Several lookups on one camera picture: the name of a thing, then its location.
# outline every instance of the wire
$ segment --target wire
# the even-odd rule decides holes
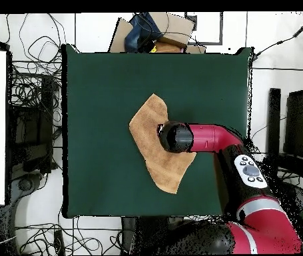
[[[170,19],[169,19],[168,13],[167,13],[167,12],[165,12],[165,13],[166,13],[166,17],[168,18],[168,24],[167,24],[166,30],[165,30],[165,33],[166,33],[166,32],[168,31],[168,28],[169,28]],[[138,48],[138,49],[140,49],[140,48],[143,47],[144,44],[150,39],[150,37],[151,37],[151,35],[152,35],[152,33],[153,33],[154,31],[152,30],[151,23],[149,22],[149,20],[148,20],[142,13],[139,13],[139,14],[134,13],[134,15],[138,15],[145,23],[147,23],[147,25],[148,25],[149,28],[150,28],[150,33],[149,33],[148,37],[141,43],[141,46]]]
[[[74,218],[72,219],[72,232],[73,232],[73,236],[72,236],[72,255],[74,255]]]
[[[7,16],[5,18],[5,20],[7,21],[7,28],[8,28],[8,40],[5,42],[5,44],[7,44],[9,42],[9,40],[10,40],[10,29],[9,29],[9,22],[8,22],[8,16],[9,15],[10,14],[7,14]]]
[[[74,230],[75,229],[72,229],[73,232],[72,232],[72,234],[70,234],[64,228],[62,228],[59,224],[46,223],[46,224],[39,224],[39,225],[29,225],[29,226],[26,226],[26,227],[16,227],[15,230],[30,229],[32,227],[39,227],[37,232],[33,236],[31,236],[25,244],[23,244],[20,247],[20,254],[23,254],[23,252],[25,251],[25,249],[27,248],[28,245],[35,245],[36,248],[38,248],[38,251],[34,251],[34,252],[30,253],[30,255],[39,254],[40,256],[43,256],[44,253],[47,253],[47,256],[52,256],[51,253],[48,250],[50,247],[54,247],[54,248],[57,247],[55,249],[55,250],[57,250],[56,251],[56,255],[57,255],[61,251],[61,249],[60,249],[61,245],[55,245],[54,243],[50,243],[48,241],[48,239],[46,238],[46,236],[45,236],[46,232],[51,232],[52,230],[55,230],[55,229],[60,229],[66,235],[72,237],[72,243],[65,246],[65,252],[66,251],[71,252],[71,254],[68,255],[68,256],[72,256],[74,254],[74,252],[79,250],[80,248],[84,248],[89,255],[93,255],[91,253],[91,251],[97,251],[99,249],[100,249],[100,254],[105,255],[113,247],[116,247],[117,249],[119,249],[121,251],[124,251],[124,252],[127,252],[127,253],[129,252],[123,247],[123,245],[121,244],[121,242],[119,240],[119,237],[123,234],[123,230],[121,230],[121,229],[116,230],[115,229],[115,231],[118,231],[118,234],[117,234],[116,237],[110,236],[110,242],[112,243],[112,245],[104,251],[103,250],[103,244],[98,239],[96,239],[94,237],[83,237],[83,234],[81,233],[81,229],[79,228],[79,219],[80,219],[80,217],[77,217],[77,230],[79,231],[79,234],[81,235],[81,239],[74,236]],[[100,229],[100,230],[112,231],[113,229]],[[43,236],[43,239],[38,239],[37,238],[38,236]],[[87,247],[87,243],[90,242],[90,241],[96,241],[98,243],[98,247],[95,248],[95,249],[90,249],[89,247]],[[44,244],[44,246],[45,246],[44,250],[42,250],[42,248],[38,245],[38,242],[41,242],[41,243]],[[76,244],[79,244],[80,246],[77,247],[77,248],[74,248],[74,246]]]
[[[52,157],[52,159],[53,159],[54,163],[57,164],[57,166],[59,167],[59,169],[60,169],[60,170],[63,170],[63,168],[61,168],[61,167],[58,165],[58,163],[55,161],[54,157]]]
[[[255,134],[253,134],[253,136],[252,136],[252,138],[251,138],[250,140],[253,140],[253,137],[254,137],[259,131],[262,131],[263,129],[267,128],[269,125],[270,125],[270,123],[267,124],[266,126],[262,127],[261,129],[259,129],[258,131],[256,131]]]
[[[292,37],[290,37],[290,38],[288,38],[288,39],[280,40],[280,41],[278,41],[277,43],[268,46],[268,47],[265,48],[264,50],[262,50],[262,51],[260,51],[259,53],[257,53],[257,54],[254,56],[255,59],[254,59],[253,61],[255,61],[255,60],[256,60],[264,51],[266,51],[267,49],[269,49],[269,48],[271,48],[271,47],[273,47],[273,46],[275,46],[275,45],[283,44],[284,42],[287,42],[287,41],[289,41],[289,40],[291,40],[291,39],[293,39],[293,38],[295,38],[295,37],[292,36]]]
[[[14,237],[11,237],[10,239],[6,239],[6,240],[4,240],[4,241],[1,241],[1,242],[0,242],[0,245],[1,245],[2,243],[6,243],[6,242],[8,242],[8,241],[11,241],[11,240],[13,240],[13,239],[16,238],[16,237],[17,237],[17,235],[14,236]]]

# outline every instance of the black cable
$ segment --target black cable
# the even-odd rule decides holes
[[[9,29],[9,22],[8,22],[8,16],[9,15],[10,14],[7,14],[7,16],[5,18],[5,20],[7,21],[7,28],[8,28],[8,40],[5,42],[5,44],[7,44],[9,42],[9,40],[10,40],[10,29]]]
[[[273,47],[273,46],[275,46],[275,45],[283,44],[284,42],[287,42],[287,41],[289,41],[289,40],[291,40],[291,39],[293,39],[293,38],[294,38],[294,37],[292,36],[292,37],[290,37],[290,38],[288,38],[288,39],[280,40],[280,41],[278,41],[277,43],[268,46],[268,47],[265,48],[264,50],[262,50],[262,51],[260,51],[259,53],[255,54],[254,60],[253,60],[253,61],[255,61],[255,60],[262,54],[262,52],[266,51],[267,49],[269,49],[269,48],[271,48],[271,47]]]
[[[60,170],[63,170],[63,168],[61,168],[61,167],[58,165],[58,163],[55,161],[54,157],[52,157],[52,159],[53,159],[54,163],[57,164],[57,166],[59,167],[59,169],[60,169]]]
[[[109,251],[110,249],[112,249],[113,247],[116,247],[117,249],[120,249],[121,251],[124,251],[124,252],[129,252],[127,251],[121,244],[120,240],[119,240],[119,237],[123,234],[123,230],[118,230],[118,234],[116,237],[114,236],[110,236],[110,242],[113,244],[111,245],[108,249],[106,249],[105,251],[103,250],[103,244],[98,240],[98,239],[95,239],[94,237],[83,237],[82,233],[81,233],[81,229],[79,228],[79,218],[80,217],[77,217],[77,230],[79,231],[80,235],[81,235],[81,239],[78,239],[76,236],[66,232],[66,230],[64,228],[62,228],[60,225],[58,224],[53,224],[53,223],[46,223],[46,224],[42,224],[42,225],[50,225],[50,227],[48,228],[43,228],[43,227],[40,227],[37,232],[31,236],[27,242],[25,244],[23,244],[21,247],[20,247],[20,254],[22,254],[24,252],[24,250],[26,249],[26,247],[30,244],[35,244],[38,248],[39,251],[35,251],[32,254],[40,254],[41,256],[43,256],[44,252],[47,252],[47,255],[48,256],[51,256],[50,252],[48,251],[48,248],[50,247],[54,247],[55,248],[55,245],[54,243],[49,243],[48,242],[48,239],[46,238],[45,236],[45,233],[48,232],[48,231],[51,231],[51,230],[55,230],[55,228],[57,229],[60,229],[62,232],[64,232],[66,235],[72,237],[72,243],[69,244],[69,245],[66,245],[65,246],[65,251],[68,251],[68,252],[72,252],[74,253],[74,251],[76,250],[79,250],[80,248],[85,248],[87,250],[87,252],[89,253],[89,255],[92,255],[91,251],[96,251],[98,250],[99,248],[101,249],[101,255],[104,255],[106,254],[107,251]],[[15,230],[19,230],[19,229],[29,229],[31,227],[36,227],[36,226],[42,226],[42,225],[29,225],[29,226],[26,226],[26,227],[16,227]],[[111,231],[112,229],[101,229],[103,231]],[[37,239],[38,236],[43,236],[44,239]],[[98,247],[96,249],[90,249],[87,247],[87,243],[89,241],[96,241],[98,243]],[[40,248],[40,246],[38,246],[37,242],[42,242],[45,244],[45,250],[42,250]],[[74,246],[75,244],[80,244],[80,247],[77,247],[76,249],[74,248],[69,248],[70,246]]]
[[[167,12],[165,12],[165,13],[166,13],[166,17],[168,18],[168,24],[167,24],[167,26],[166,26],[166,31],[165,31],[165,33],[166,33],[166,32],[168,31],[168,28],[169,28],[170,19],[169,19],[168,13],[167,13]],[[148,25],[149,28],[150,28],[150,33],[149,33],[148,37],[141,43],[141,46],[138,48],[138,49],[141,49],[141,48],[144,46],[144,44],[145,44],[146,42],[148,42],[148,40],[150,39],[150,37],[151,37],[151,35],[152,35],[152,33],[153,33],[154,31],[152,30],[151,23],[149,22],[149,20],[148,20],[142,13],[139,13],[139,14],[134,13],[134,14],[135,14],[135,15],[138,15],[145,23],[147,23],[147,25]]]
[[[72,218],[72,255],[74,255],[74,218]]]
[[[44,225],[54,225],[53,223],[45,223],[45,224],[38,224],[38,225],[29,225],[29,226],[24,226],[24,227],[21,227],[21,226],[15,226],[15,230],[20,230],[20,229],[47,229],[47,228],[44,228],[42,226]],[[122,229],[105,229],[105,228],[95,228],[95,229],[92,229],[92,228],[79,228],[80,230],[85,230],[85,231],[121,231]]]
[[[267,125],[265,125],[265,126],[262,127],[261,129],[259,129],[258,131],[256,131],[255,134],[253,134],[253,136],[252,136],[252,138],[251,138],[250,140],[253,140],[253,137],[254,137],[259,131],[262,131],[263,129],[267,128],[269,125],[270,125],[270,123],[267,124]]]

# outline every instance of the gray button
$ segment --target gray button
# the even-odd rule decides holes
[[[244,174],[248,176],[259,176],[260,172],[259,169],[256,168],[255,166],[247,165],[244,167]]]

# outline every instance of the brown cloth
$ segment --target brown cloth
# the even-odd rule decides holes
[[[165,102],[152,94],[132,118],[129,128],[154,183],[163,191],[176,194],[196,153],[169,153],[163,149],[157,136],[157,125],[166,121]]]

